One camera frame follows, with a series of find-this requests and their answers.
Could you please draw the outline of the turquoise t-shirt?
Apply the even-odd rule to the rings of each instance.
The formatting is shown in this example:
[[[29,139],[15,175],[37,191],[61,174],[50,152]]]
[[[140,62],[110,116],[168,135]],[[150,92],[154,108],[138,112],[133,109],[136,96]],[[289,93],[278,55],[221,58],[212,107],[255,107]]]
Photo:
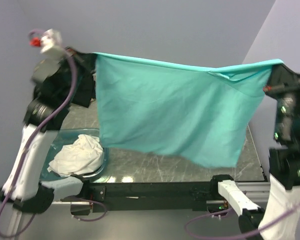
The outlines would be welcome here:
[[[233,168],[246,128],[280,59],[202,67],[97,53],[96,99],[104,146]]]

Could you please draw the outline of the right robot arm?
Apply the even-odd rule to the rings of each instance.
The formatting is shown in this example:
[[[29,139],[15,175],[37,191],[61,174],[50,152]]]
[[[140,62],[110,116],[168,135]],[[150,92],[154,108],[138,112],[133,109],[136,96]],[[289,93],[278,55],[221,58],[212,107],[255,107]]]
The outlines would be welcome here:
[[[209,193],[238,215],[239,240],[293,240],[300,218],[300,73],[285,64],[272,68],[264,93],[277,101],[274,140],[269,149],[266,208],[252,202],[228,175],[215,175]]]

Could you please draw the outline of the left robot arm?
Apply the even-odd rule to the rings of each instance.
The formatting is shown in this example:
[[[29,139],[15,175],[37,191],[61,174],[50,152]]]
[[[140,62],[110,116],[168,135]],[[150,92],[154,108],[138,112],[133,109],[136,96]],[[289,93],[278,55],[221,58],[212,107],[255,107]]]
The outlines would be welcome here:
[[[68,47],[60,59],[44,59],[31,76],[35,87],[23,119],[22,140],[10,177],[0,187],[0,201],[27,214],[44,213],[53,201],[90,195],[83,173],[41,180],[41,172],[53,141],[71,105],[88,108],[96,98],[96,55]]]

